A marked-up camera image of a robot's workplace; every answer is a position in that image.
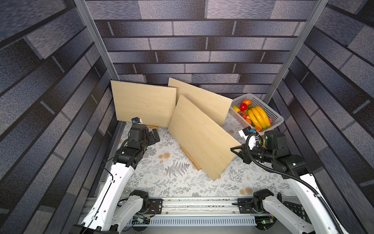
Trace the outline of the wooden easel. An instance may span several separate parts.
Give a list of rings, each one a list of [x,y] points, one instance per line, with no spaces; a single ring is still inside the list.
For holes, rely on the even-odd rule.
[[[158,126],[147,125],[147,127],[148,127],[150,130],[153,130],[153,129],[158,130]]]
[[[184,152],[184,154],[188,157],[188,159],[190,160],[190,162],[194,165],[194,167],[196,168],[196,170],[200,171],[201,170],[200,165],[192,158],[192,156],[187,152],[187,150],[183,146],[181,146],[180,148]]]

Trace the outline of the plywood board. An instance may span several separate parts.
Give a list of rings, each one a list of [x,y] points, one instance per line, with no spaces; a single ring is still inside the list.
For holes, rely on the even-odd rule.
[[[176,88],[120,81],[111,81],[111,88],[118,121],[131,122],[138,117],[145,125],[169,126]]]
[[[181,96],[186,97],[221,127],[224,125],[232,99],[173,78],[169,78],[168,87],[176,88],[177,101]]]
[[[213,181],[235,158],[230,149],[240,145],[183,95],[179,97],[168,132]]]

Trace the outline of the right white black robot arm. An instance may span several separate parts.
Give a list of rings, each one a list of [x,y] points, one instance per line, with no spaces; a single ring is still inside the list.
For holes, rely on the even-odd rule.
[[[324,199],[316,180],[306,168],[306,162],[299,155],[290,153],[286,137],[279,131],[267,131],[263,136],[249,127],[239,131],[245,143],[232,147],[231,152],[239,156],[243,163],[254,163],[267,172],[281,175],[297,195],[308,219],[286,206],[281,195],[275,195],[269,189],[253,193],[247,202],[235,205],[266,213],[278,220],[292,234],[345,234],[346,229]]]

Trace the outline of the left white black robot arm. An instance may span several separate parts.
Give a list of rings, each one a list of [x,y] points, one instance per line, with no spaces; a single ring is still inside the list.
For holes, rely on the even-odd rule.
[[[82,223],[72,226],[71,234],[119,234],[136,214],[148,210],[149,194],[140,190],[131,192],[125,204],[117,206],[148,146],[160,141],[157,130],[149,130],[140,118],[133,118],[131,122],[128,138],[112,158],[104,188]]]

